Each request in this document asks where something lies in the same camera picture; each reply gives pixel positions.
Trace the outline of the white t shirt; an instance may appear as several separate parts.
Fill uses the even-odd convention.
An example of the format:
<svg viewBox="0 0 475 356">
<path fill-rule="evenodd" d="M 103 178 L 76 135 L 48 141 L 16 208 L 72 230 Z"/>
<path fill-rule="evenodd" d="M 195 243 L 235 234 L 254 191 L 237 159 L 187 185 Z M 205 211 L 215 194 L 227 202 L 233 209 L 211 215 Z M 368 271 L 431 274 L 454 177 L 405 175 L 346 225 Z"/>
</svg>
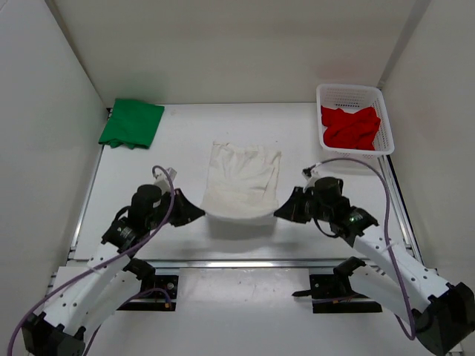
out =
<svg viewBox="0 0 475 356">
<path fill-rule="evenodd" d="M 281 152 L 262 145 L 214 142 L 200 208 L 214 219 L 241 225 L 271 225 Z"/>
</svg>

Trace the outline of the green t shirt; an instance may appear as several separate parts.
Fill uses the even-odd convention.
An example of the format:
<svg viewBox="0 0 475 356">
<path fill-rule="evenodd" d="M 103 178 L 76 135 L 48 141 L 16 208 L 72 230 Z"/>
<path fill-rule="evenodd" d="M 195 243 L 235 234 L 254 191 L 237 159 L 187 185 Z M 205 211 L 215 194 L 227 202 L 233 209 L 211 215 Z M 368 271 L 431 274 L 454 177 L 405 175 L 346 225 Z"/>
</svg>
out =
<svg viewBox="0 0 475 356">
<path fill-rule="evenodd" d="M 149 149 L 164 111 L 162 105 L 136 99 L 116 99 L 99 144 L 111 148 Z"/>
</svg>

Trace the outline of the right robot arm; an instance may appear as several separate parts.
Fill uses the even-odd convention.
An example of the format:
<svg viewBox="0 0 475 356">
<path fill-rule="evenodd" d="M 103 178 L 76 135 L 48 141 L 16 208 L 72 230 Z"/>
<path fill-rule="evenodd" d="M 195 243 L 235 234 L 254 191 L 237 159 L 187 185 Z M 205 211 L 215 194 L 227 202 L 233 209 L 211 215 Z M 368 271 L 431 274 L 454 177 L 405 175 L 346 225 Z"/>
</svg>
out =
<svg viewBox="0 0 475 356">
<path fill-rule="evenodd" d="M 351 257 L 334 269 L 333 287 L 341 296 L 363 294 L 406 322 L 432 354 L 446 355 L 474 332 L 474 293 L 430 271 L 390 239 L 372 215 L 350 204 L 343 182 L 311 179 L 296 187 L 275 217 L 294 223 L 326 222 L 330 236 L 341 238 L 373 263 Z"/>
</svg>

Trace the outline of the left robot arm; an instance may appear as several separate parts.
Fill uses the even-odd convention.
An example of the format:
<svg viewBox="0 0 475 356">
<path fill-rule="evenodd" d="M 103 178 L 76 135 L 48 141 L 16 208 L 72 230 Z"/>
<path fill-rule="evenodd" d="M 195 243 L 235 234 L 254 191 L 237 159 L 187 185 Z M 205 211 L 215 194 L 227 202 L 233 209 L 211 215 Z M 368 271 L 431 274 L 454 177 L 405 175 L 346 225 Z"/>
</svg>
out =
<svg viewBox="0 0 475 356">
<path fill-rule="evenodd" d="M 32 355 L 84 355 L 100 325 L 129 300 L 153 293 L 155 269 L 136 253 L 166 224 L 180 227 L 203 217 L 179 188 L 141 185 L 121 208 L 86 270 L 53 290 L 42 311 L 21 324 Z"/>
</svg>

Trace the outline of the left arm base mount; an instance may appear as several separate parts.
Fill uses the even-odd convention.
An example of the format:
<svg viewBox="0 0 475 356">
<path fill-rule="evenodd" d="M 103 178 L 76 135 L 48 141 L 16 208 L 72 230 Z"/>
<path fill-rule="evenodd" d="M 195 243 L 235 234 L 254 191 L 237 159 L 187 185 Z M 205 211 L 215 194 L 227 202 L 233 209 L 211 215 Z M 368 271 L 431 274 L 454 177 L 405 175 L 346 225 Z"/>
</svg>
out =
<svg viewBox="0 0 475 356">
<path fill-rule="evenodd" d="M 179 270 L 159 268 L 154 275 L 141 282 L 134 299 L 118 310 L 128 312 L 174 312 L 177 308 Z"/>
</svg>

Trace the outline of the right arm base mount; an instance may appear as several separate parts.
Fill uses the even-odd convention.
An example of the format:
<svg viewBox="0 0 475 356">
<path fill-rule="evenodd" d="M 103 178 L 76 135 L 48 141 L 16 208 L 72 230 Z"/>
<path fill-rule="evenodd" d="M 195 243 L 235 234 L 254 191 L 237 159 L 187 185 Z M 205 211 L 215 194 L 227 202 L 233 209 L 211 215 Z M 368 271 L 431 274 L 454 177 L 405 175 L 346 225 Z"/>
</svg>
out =
<svg viewBox="0 0 475 356">
<path fill-rule="evenodd" d="M 311 272 L 309 288 L 294 291 L 292 296 L 295 299 L 311 299 L 313 314 L 380 313 L 380 304 L 355 292 L 350 285 L 351 273 L 366 265 L 363 260 L 350 257 L 337 265 L 332 272 Z"/>
</svg>

